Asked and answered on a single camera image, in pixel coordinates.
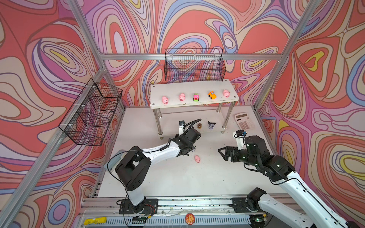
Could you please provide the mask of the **pink green toy car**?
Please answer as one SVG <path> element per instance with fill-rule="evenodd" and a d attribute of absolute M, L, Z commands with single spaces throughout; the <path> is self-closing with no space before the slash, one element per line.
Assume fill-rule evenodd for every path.
<path fill-rule="evenodd" d="M 194 96 L 193 96 L 193 101 L 194 102 L 199 102 L 199 100 L 200 100 L 199 94 L 195 93 Z"/>

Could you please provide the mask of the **orange toy car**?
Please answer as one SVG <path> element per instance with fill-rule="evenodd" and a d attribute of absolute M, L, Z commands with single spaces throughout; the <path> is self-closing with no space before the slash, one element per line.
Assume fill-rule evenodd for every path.
<path fill-rule="evenodd" d="M 214 91 L 210 91 L 210 92 L 208 93 L 208 97 L 209 97 L 210 99 L 214 100 L 214 99 L 216 99 L 216 98 L 217 98 L 217 95 L 215 94 L 215 92 L 214 92 Z"/>

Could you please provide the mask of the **pink pig toy front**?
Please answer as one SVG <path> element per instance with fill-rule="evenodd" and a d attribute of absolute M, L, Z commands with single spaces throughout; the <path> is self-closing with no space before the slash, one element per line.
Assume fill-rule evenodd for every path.
<path fill-rule="evenodd" d="M 167 105 L 167 104 L 168 104 L 168 102 L 169 102 L 168 97 L 163 96 L 163 97 L 162 97 L 162 103 L 163 103 L 164 105 Z"/>

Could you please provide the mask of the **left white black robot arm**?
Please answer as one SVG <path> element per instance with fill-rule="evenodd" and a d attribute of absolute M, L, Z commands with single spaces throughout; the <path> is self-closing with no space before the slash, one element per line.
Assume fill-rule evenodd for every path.
<path fill-rule="evenodd" d="M 106 162 L 104 168 L 123 185 L 126 192 L 126 198 L 118 203 L 120 214 L 157 213 L 158 199 L 147 199 L 141 185 L 152 165 L 179 156 L 188 156 L 196 149 L 194 144 L 200 139 L 201 133 L 194 128 L 194 124 L 200 121 L 201 119 L 189 123 L 180 121 L 179 133 L 167 143 L 149 149 L 134 146 L 127 151 L 120 150 Z"/>

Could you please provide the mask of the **pink pig toy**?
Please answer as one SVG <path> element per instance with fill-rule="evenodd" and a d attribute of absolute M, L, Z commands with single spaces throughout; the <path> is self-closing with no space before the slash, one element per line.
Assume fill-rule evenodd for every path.
<path fill-rule="evenodd" d="M 229 98 L 230 97 L 230 91 L 224 90 L 223 91 L 223 96 L 226 97 L 226 98 Z"/>
<path fill-rule="evenodd" d="M 185 101 L 185 99 L 186 99 L 186 95 L 185 95 L 184 93 L 181 93 L 181 94 L 179 95 L 179 100 L 180 100 L 181 102 L 183 102 L 183 101 Z"/>
<path fill-rule="evenodd" d="M 169 102 L 168 97 L 163 96 L 163 97 L 162 97 L 162 103 L 163 103 L 164 105 L 167 105 L 167 104 L 168 104 L 168 102 Z"/>
<path fill-rule="evenodd" d="M 194 156 L 194 160 L 197 162 L 197 163 L 200 163 L 201 162 L 201 159 L 198 155 L 195 155 Z"/>

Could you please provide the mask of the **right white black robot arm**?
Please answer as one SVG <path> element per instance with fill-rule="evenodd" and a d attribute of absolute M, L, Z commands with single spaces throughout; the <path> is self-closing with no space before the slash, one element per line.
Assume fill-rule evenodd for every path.
<path fill-rule="evenodd" d="M 244 130 L 233 133 L 237 146 L 218 150 L 225 161 L 242 162 L 252 172 L 266 176 L 271 184 L 281 187 L 303 209 L 303 213 L 278 202 L 261 188 L 255 188 L 245 198 L 233 198 L 235 212 L 267 212 L 292 228 L 357 228 L 334 212 L 300 177 L 282 156 L 272 155 L 265 140 L 248 136 Z"/>

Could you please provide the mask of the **dark purple figure toy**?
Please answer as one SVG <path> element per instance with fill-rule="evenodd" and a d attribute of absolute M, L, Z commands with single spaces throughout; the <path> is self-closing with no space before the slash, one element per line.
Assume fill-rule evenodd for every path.
<path fill-rule="evenodd" d="M 214 127 L 215 127 L 215 125 L 216 125 L 216 123 L 215 122 L 208 122 L 208 129 L 210 129 L 210 130 L 213 130 L 214 129 Z"/>

